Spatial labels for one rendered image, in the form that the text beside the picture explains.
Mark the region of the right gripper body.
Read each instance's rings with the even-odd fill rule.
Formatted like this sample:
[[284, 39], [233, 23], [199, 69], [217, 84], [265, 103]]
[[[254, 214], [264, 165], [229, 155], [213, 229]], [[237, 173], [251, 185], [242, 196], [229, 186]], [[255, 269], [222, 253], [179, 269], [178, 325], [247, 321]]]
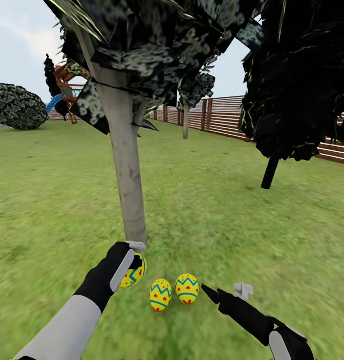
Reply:
[[239, 297], [234, 297], [231, 293], [224, 293], [218, 311], [223, 315], [230, 316], [235, 322], [249, 332], [249, 322], [252, 314], [256, 311], [256, 308], [246, 301], [241, 300]]

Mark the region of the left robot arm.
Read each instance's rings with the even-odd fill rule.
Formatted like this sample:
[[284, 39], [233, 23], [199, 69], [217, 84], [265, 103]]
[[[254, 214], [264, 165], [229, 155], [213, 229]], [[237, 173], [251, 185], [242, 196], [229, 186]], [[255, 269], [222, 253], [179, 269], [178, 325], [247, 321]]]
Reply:
[[13, 360], [80, 360], [88, 341], [128, 270], [142, 267], [141, 242], [116, 242], [53, 320]]

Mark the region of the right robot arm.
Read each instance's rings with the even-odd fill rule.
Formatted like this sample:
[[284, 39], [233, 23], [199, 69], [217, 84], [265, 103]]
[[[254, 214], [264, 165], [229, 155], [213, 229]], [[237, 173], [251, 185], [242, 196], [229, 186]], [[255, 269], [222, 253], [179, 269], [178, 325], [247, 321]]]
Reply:
[[[248, 295], [253, 295], [251, 285], [237, 282], [234, 284], [237, 292], [233, 294], [219, 288], [214, 291], [205, 285], [201, 285], [201, 289], [214, 304], [219, 304], [219, 312], [230, 316], [262, 345], [269, 346], [274, 360], [314, 360], [303, 335], [274, 317], [264, 316], [247, 303]], [[274, 324], [278, 328], [274, 329]]]

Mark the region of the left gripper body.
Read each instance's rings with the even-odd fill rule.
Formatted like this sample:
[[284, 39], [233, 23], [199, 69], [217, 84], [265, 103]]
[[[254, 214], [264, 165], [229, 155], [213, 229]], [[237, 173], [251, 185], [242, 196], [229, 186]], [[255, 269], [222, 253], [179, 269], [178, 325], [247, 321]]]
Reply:
[[140, 255], [139, 255], [139, 254], [135, 254], [135, 255], [134, 255], [134, 261], [132, 262], [129, 270], [138, 270], [139, 259], [140, 259]]

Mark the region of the easter egg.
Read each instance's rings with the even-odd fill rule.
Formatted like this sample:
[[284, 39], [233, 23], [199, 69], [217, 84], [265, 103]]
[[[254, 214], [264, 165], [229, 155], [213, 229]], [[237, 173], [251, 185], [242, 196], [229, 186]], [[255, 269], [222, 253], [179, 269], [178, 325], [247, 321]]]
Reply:
[[165, 279], [156, 280], [150, 290], [150, 303], [156, 312], [162, 312], [169, 304], [172, 288]]
[[198, 295], [199, 286], [194, 276], [182, 274], [176, 280], [175, 289], [180, 301], [186, 305], [191, 305]]
[[142, 260], [142, 267], [138, 269], [129, 269], [126, 275], [124, 276], [123, 280], [120, 283], [120, 287], [122, 288], [129, 288], [136, 285], [144, 276], [147, 270], [147, 263], [146, 259], [140, 255], [140, 260]]

